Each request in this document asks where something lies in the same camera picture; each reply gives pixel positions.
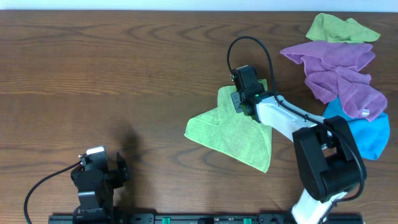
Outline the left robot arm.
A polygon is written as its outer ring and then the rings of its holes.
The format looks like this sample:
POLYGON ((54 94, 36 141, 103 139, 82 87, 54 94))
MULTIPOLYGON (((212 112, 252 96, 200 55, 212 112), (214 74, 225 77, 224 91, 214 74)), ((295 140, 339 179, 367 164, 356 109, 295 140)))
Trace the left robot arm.
POLYGON ((121 212, 114 206, 114 189, 130 179, 125 159, 116 154, 117 168, 108 168, 106 153, 96 152, 80 157, 80 164, 71 171, 71 179, 78 189, 80 215, 75 223, 119 223, 121 212))

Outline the light green microfiber cloth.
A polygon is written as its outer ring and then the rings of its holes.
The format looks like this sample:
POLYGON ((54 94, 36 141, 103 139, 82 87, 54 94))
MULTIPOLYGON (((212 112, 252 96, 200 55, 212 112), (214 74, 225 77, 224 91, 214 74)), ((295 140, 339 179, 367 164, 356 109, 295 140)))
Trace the light green microfiber cloth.
POLYGON ((272 128, 237 113, 231 99, 235 86, 218 90, 217 107, 188 120, 184 136, 263 173, 271 164, 272 128))

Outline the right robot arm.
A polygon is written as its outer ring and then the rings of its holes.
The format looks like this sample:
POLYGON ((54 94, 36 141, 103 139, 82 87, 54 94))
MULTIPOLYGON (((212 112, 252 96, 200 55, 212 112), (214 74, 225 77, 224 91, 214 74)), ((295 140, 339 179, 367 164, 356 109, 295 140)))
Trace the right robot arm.
POLYGON ((238 113, 270 126, 294 144, 300 180, 298 202, 286 213, 266 212, 259 223, 362 223, 358 213, 332 214, 346 194, 361 194, 366 169, 349 130, 340 116, 325 119, 308 113, 271 91, 231 94, 238 113))

